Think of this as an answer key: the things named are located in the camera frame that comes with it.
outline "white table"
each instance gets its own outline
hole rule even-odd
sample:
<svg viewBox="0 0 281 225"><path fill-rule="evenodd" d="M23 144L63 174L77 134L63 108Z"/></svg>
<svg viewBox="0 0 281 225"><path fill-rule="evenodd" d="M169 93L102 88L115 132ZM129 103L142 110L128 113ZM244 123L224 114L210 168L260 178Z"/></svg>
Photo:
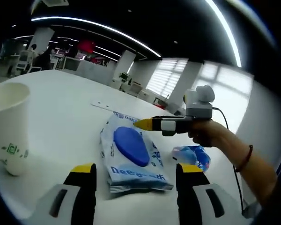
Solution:
<svg viewBox="0 0 281 225"><path fill-rule="evenodd" d="M17 218L29 217L37 200L55 184L63 183L73 167L93 162L97 165L95 225L178 224L176 187L164 194L110 194L99 154L99 132L112 112L91 103L100 101L137 118L169 115L167 112L111 87L58 70L35 72L6 82L24 83L31 91L29 170L20 177L12 177L0 164L0 192ZM176 165L171 150L194 143L186 134L163 137L161 132L150 132L149 135L175 184ZM212 160L207 177L238 200L231 164L219 150L207 149L207 152Z"/></svg>

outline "ceiling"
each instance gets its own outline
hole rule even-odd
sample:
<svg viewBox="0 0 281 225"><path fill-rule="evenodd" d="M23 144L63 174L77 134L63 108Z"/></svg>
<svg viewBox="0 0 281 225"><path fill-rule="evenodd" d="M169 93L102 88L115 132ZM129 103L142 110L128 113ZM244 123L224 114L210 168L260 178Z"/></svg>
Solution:
<svg viewBox="0 0 281 225"><path fill-rule="evenodd" d="M215 61L236 66L235 54L218 17L205 0L68 0L69 6L38 5L32 18L66 16L89 20L119 30L142 42L163 58L188 58L190 61ZM256 79L279 91L281 83L273 82L273 74L281 69L281 48L272 47L251 20L229 0L213 0L224 15L238 47L242 69ZM247 1L269 27L278 47L281 46L281 8L269 1ZM76 40L90 39L97 46L121 55L124 50L137 54L137 60L160 59L134 41L105 28L71 20L42 20L30 22L21 18L9 37L33 35L36 27L50 26L57 37ZM98 49L116 60L118 56Z"/></svg>

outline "white paper cup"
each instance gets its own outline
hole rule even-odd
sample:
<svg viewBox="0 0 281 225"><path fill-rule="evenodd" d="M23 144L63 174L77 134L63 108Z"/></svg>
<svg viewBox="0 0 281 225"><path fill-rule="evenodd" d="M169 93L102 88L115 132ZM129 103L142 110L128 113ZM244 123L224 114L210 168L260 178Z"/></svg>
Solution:
<svg viewBox="0 0 281 225"><path fill-rule="evenodd" d="M29 88L24 84L0 85L0 161L14 176L22 174L27 167L29 95Z"/></svg>

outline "blue plastic bag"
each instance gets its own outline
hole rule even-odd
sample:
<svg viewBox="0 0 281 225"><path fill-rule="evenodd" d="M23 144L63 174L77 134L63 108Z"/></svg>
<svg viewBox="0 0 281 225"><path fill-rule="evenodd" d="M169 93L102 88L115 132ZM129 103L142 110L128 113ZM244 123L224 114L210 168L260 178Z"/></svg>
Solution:
<svg viewBox="0 0 281 225"><path fill-rule="evenodd" d="M172 151L172 155L178 162L196 165L204 172L209 168L211 161L204 147L200 145L175 147Z"/></svg>

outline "yellow tip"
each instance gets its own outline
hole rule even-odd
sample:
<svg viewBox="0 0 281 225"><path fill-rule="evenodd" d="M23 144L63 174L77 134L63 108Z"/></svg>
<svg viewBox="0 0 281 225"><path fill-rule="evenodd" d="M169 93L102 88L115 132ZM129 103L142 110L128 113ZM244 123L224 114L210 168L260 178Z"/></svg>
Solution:
<svg viewBox="0 0 281 225"><path fill-rule="evenodd" d="M139 120L134 125L143 130L152 130L152 119Z"/></svg>

